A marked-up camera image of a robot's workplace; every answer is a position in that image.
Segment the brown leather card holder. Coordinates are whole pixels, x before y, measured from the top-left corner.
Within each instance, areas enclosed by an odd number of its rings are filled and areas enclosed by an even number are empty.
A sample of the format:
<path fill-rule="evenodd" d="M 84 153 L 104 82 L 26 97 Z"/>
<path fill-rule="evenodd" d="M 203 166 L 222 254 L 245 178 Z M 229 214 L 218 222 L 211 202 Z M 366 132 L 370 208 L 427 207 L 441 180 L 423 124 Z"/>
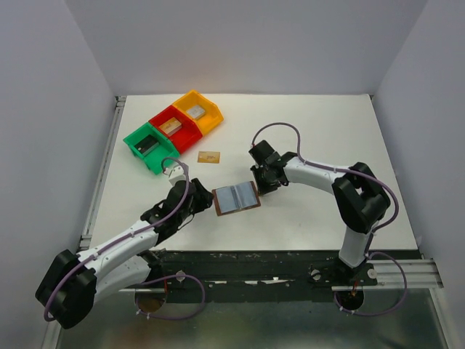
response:
<path fill-rule="evenodd" d="M 213 189 L 217 216 L 233 214 L 261 206 L 259 194 L 253 181 Z"/>

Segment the gold credit card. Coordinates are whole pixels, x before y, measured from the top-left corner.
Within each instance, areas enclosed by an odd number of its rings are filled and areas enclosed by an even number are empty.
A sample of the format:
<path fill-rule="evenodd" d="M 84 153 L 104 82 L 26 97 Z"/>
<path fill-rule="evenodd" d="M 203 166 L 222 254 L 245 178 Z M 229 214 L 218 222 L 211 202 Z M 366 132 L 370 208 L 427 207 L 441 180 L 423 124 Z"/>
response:
<path fill-rule="evenodd" d="M 221 153 L 217 151 L 199 151 L 198 163 L 218 164 L 220 162 Z"/>

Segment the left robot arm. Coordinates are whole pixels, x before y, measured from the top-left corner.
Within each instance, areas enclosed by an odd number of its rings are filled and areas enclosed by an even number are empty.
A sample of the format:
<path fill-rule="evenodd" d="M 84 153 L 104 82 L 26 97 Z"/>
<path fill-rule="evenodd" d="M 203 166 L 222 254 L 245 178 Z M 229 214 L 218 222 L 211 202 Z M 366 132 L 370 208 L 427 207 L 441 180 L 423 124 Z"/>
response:
<path fill-rule="evenodd" d="M 115 238 L 79 253 L 68 249 L 59 253 L 35 293 L 44 306 L 45 321 L 57 321 L 69 329 L 96 302 L 128 286 L 166 284 L 171 276 L 162 270 L 151 248 L 171 238 L 187 218 L 213 203 L 213 193 L 199 179 L 179 180 L 164 200 Z"/>

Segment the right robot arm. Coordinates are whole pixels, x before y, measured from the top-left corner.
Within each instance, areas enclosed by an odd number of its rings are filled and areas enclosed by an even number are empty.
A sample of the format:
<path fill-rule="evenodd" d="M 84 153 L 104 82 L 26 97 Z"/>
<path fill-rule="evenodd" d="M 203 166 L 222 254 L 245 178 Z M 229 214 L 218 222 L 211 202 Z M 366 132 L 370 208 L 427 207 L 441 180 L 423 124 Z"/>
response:
<path fill-rule="evenodd" d="M 258 194 L 263 196 L 289 184 L 302 184 L 330 193 L 346 225 L 339 259 L 349 268 L 366 260 L 373 233 L 391 201 L 368 165 L 334 169 L 325 164 L 310 164 L 297 153 L 280 155 L 267 141 L 253 145 L 249 154 Z"/>

